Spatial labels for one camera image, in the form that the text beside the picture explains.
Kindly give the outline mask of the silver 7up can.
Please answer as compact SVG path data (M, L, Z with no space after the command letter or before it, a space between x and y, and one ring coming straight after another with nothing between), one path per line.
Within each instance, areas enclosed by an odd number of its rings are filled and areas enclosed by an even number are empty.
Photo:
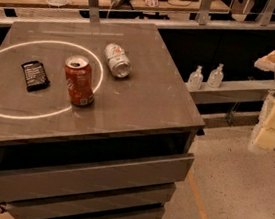
M125 78L132 71L131 61L125 50L118 44L108 44L105 47L104 57L114 77Z

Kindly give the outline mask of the red soda can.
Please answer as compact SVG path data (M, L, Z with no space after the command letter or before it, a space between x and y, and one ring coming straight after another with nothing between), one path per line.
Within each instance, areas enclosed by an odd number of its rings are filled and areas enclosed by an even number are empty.
M86 106L93 102L92 70L87 57L70 56L65 61L65 77L70 101L76 106Z

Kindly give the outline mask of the right clear sanitizer bottle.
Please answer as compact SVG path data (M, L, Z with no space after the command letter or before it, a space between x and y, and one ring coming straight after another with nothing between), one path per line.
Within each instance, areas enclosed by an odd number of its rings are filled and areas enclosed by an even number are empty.
M222 79L224 77L224 73L222 69L224 68L224 64L220 63L219 66L217 66L216 69L213 69L210 73L210 76L208 77L208 85L210 87L218 88L222 82Z

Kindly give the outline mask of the clear sanitizer bottle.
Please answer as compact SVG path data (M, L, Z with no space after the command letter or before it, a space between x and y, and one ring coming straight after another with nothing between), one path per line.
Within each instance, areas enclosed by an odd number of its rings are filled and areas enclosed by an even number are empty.
M199 90L201 87L201 83L203 82L202 68L199 65L195 71L189 74L187 85L192 91Z
M224 64L220 63L219 66L217 66L216 69L213 69L210 73L210 76L208 77L208 85L210 87L218 88L222 82L222 79L224 77L224 73L222 69L224 68Z

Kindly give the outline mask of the left clear sanitizer bottle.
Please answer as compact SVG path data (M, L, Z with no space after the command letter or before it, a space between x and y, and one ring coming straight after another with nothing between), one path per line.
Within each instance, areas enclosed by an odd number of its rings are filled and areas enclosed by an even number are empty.
M203 82L202 68L199 65L195 71L189 74L187 85L192 91L199 90L201 87L201 83Z

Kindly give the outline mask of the grey drawer cabinet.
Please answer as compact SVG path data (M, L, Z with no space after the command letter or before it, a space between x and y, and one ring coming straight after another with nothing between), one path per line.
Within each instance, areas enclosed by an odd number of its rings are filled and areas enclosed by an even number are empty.
M104 57L118 44L125 78ZM84 56L93 102L71 103L65 61ZM49 87L28 92L22 64ZM14 23L0 47L0 202L15 219L161 219L192 166L203 119L151 24Z

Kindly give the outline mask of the black snack packet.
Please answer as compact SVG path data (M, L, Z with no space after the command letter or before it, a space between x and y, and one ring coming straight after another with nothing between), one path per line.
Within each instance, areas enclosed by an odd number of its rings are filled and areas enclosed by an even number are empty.
M26 89L28 92L42 90L50 85L50 80L46 75L44 64L40 61L30 61L21 65L25 77Z

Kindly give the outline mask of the metal railing frame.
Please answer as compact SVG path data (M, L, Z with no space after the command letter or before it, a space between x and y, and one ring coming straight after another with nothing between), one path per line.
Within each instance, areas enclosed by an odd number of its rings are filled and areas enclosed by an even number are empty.
M222 20L221 15L227 12L227 5L221 0L212 0L207 21L200 21L201 4L191 1L169 0L152 7L144 0L131 0L129 5L120 6L120 11L130 15L142 12L145 15L158 12L166 14L166 19L152 19L151 23L158 28L166 29L242 29L242 30L275 30L275 22ZM89 7L88 0L68 0L64 6L49 5L45 0L0 0L0 26L8 27L16 21L51 21L77 19L77 14Z

